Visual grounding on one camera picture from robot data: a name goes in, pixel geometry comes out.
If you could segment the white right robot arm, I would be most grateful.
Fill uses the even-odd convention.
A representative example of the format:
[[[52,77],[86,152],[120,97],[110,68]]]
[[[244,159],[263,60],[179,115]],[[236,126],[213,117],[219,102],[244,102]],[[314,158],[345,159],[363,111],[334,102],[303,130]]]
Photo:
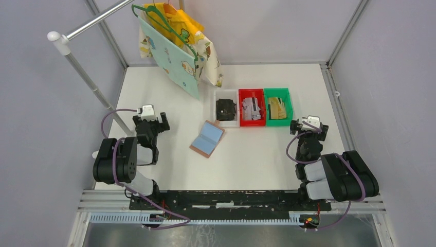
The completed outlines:
[[[296,143],[297,150],[288,158],[302,182],[297,204],[303,210],[312,209],[318,200],[363,201],[379,194],[377,179],[356,150],[322,154],[328,130],[315,116],[290,122],[290,144]]]

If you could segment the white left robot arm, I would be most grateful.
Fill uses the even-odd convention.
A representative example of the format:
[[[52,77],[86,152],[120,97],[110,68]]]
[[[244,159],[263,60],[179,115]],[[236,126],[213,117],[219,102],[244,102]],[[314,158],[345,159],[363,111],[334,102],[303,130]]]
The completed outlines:
[[[165,112],[160,113],[161,120],[145,120],[133,116],[135,137],[127,137],[122,141],[115,138],[104,138],[95,157],[93,178],[96,182],[108,185],[116,184],[131,191],[135,196],[142,196],[142,203],[148,209],[157,209],[161,205],[161,195],[157,183],[141,175],[138,166],[139,148],[151,150],[152,158],[149,165],[158,161],[158,135],[170,130]]]

